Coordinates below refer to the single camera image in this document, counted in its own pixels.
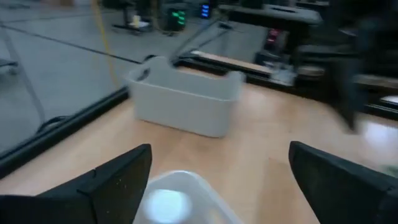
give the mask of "plastic bin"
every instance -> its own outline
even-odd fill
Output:
[[[176,70],[165,57],[154,57],[126,79],[136,118],[218,138],[229,129],[244,75],[196,75]]]
[[[203,178],[193,172],[176,170],[149,181],[133,224],[153,224],[146,217],[144,207],[148,196],[159,189],[174,190],[188,195],[192,202],[192,211],[184,223],[242,223]]]

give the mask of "yellow cable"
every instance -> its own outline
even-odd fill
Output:
[[[104,28],[104,24],[103,24],[103,20],[102,20],[102,16],[101,16],[101,10],[100,10],[100,7],[98,6],[97,0],[91,0],[91,7],[94,10],[95,21],[97,23],[98,28],[101,31],[102,41],[104,42],[105,52],[106,52],[106,61],[108,62],[108,65],[109,65],[109,74],[111,76],[113,85],[115,85],[116,88],[119,88],[119,82],[118,82],[118,78],[114,72],[112,57],[110,56],[111,51],[110,51],[110,48],[108,45],[108,41],[106,39],[106,33],[105,33],[105,28]]]

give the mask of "black desk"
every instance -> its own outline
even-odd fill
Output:
[[[263,9],[248,9],[230,5],[218,6],[222,13],[228,12],[230,21],[271,27],[289,31],[285,53],[291,54],[304,38],[308,36],[311,26],[318,25],[322,19],[318,12],[293,7],[265,5]]]
[[[327,9],[329,8],[328,1],[316,1],[316,2],[306,2],[306,1],[297,1],[296,7],[301,7],[304,9],[310,9],[317,11],[319,15],[321,15],[322,19],[325,19]]]

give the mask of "floor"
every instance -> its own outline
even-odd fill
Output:
[[[122,85],[123,75],[137,65],[133,62],[141,62],[149,54],[170,55],[208,22],[191,18],[186,29],[175,37],[157,31],[136,36],[111,28],[111,24],[121,23],[121,12],[101,12],[110,54],[114,56],[111,70],[90,6],[59,8],[31,4],[30,9],[15,10],[0,7],[0,20],[6,28],[6,34],[0,30],[0,37],[11,38],[26,77],[44,108],[45,120],[73,114],[116,90],[110,73]],[[235,30],[226,37],[201,50],[251,61],[261,46],[265,29],[246,24],[234,26]],[[218,33],[218,28],[211,28],[186,49]],[[0,58],[10,57],[5,42],[0,40]],[[11,76],[6,68],[0,68],[0,154],[32,136],[42,122],[24,80],[22,74]]]

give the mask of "workbench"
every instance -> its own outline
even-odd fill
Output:
[[[244,223],[309,224],[318,220],[290,170],[291,141],[379,171],[398,159],[397,123],[364,114],[360,134],[348,134],[326,105],[252,84],[245,84],[221,139],[136,120],[133,109],[127,99],[102,114],[0,180],[0,194],[37,195],[149,143],[151,177],[194,171]]]

